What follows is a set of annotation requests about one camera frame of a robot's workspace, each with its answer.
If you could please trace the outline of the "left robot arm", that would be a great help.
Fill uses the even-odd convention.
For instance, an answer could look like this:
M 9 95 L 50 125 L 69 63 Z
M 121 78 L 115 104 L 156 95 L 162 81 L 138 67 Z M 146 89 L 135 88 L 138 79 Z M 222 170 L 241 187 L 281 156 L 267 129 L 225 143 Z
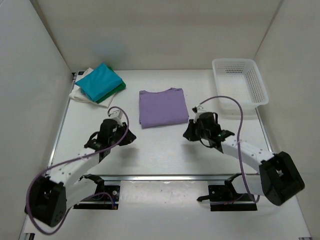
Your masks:
M 128 122 L 105 119 L 76 158 L 52 165 L 49 173 L 44 170 L 31 182 L 25 205 L 30 220 L 54 228 L 82 201 L 107 196 L 112 202 L 114 198 L 105 191 L 104 180 L 89 170 L 102 162 L 112 148 L 129 145 L 135 139 Z

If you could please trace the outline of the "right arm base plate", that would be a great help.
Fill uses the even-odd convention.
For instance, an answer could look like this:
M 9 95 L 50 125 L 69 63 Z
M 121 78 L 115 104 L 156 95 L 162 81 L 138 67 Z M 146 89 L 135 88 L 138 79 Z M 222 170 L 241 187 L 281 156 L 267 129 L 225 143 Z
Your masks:
M 236 173 L 222 179 L 209 180 L 208 194 L 199 196 L 196 200 L 200 203 L 209 200 L 211 212 L 257 211 L 257 204 L 251 200 L 248 193 L 237 193 L 232 186 L 232 182 L 239 176 L 242 175 Z

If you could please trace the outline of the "purple t shirt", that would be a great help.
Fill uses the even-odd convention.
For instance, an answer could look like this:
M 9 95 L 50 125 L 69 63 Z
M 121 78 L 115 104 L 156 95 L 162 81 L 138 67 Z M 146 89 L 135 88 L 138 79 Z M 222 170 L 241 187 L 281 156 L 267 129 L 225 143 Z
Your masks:
M 186 124 L 189 113 L 182 88 L 139 92 L 139 123 L 142 129 Z

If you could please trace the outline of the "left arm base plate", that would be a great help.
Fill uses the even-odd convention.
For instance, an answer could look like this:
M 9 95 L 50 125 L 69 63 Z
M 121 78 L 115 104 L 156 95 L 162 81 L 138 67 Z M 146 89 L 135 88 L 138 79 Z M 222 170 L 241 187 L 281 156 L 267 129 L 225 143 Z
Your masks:
M 83 175 L 80 180 L 88 180 L 94 183 L 95 190 L 89 194 L 95 195 L 87 197 L 83 201 L 75 204 L 74 209 L 77 210 L 117 210 L 119 208 L 119 200 L 121 193 L 120 181 L 109 181 L 101 176 L 87 174 Z

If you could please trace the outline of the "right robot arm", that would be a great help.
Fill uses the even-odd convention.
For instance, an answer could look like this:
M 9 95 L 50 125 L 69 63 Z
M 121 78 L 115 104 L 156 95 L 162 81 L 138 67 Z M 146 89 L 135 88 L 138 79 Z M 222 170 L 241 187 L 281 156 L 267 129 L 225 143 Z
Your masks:
M 305 183 L 291 156 L 282 151 L 273 153 L 240 140 L 233 132 L 224 130 L 215 112 L 197 113 L 188 121 L 183 137 L 190 142 L 208 141 L 207 148 L 234 157 L 240 168 L 250 166 L 254 175 L 236 173 L 214 190 L 211 201 L 233 203 L 242 197 L 264 196 L 272 204 L 281 206 L 305 188 Z

